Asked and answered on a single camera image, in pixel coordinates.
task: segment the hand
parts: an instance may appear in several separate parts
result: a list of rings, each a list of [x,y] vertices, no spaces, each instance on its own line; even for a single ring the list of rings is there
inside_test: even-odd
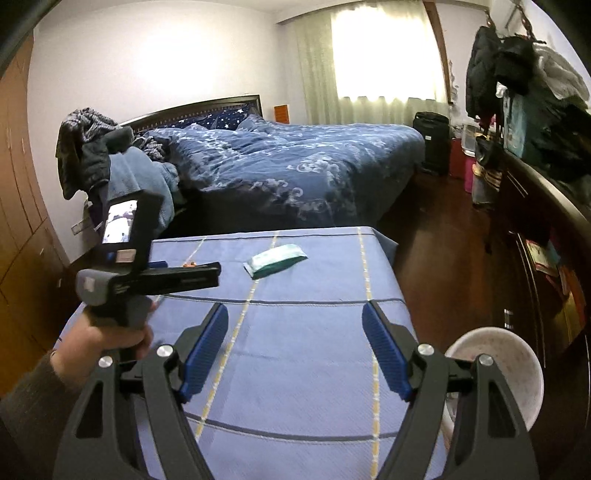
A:
[[[105,350],[135,347],[139,360],[148,354],[154,339],[148,325],[142,330],[120,326],[97,327],[92,319],[89,308],[85,308],[50,358],[56,375],[71,387],[84,386]]]

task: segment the wooden wardrobe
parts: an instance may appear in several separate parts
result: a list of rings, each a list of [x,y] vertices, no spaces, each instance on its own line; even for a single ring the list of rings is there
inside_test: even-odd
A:
[[[32,52],[31,35],[0,80],[0,397],[53,347],[71,313],[72,293],[61,282],[61,246],[47,216],[29,144]]]

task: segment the dark wooden headboard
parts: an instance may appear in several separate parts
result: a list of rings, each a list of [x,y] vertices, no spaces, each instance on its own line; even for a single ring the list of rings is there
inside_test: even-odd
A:
[[[137,133],[152,128],[158,128],[162,125],[171,124],[178,120],[182,120],[183,118],[207,115],[228,107],[246,105],[251,107],[253,113],[262,116],[261,97],[259,95],[247,95],[175,106],[167,108],[166,110],[160,110],[159,112],[150,113],[149,115],[140,116],[133,120],[128,120],[121,125],[123,127],[131,127],[134,129],[134,132]]]

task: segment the table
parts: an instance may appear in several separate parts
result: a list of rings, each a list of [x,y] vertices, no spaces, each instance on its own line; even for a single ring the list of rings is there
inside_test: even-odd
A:
[[[250,257],[292,243],[309,258],[258,281],[244,270]],[[407,405],[387,389],[361,312],[375,299],[390,321],[414,334],[391,267],[395,249],[365,227],[154,242],[152,261],[222,264],[218,288],[169,295],[150,318],[154,343],[174,343],[185,328],[201,323],[214,302],[228,308],[230,325],[218,358],[203,391],[185,406],[216,478],[376,475]],[[163,479],[145,404],[136,399],[136,407],[148,471]],[[427,478],[441,474],[445,458],[440,436]]]

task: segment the black suitcase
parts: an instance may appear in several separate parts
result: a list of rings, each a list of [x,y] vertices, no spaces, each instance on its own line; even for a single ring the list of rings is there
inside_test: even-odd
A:
[[[414,117],[413,128],[425,139],[425,162],[422,170],[447,175],[452,151],[449,119],[438,113],[418,112]]]

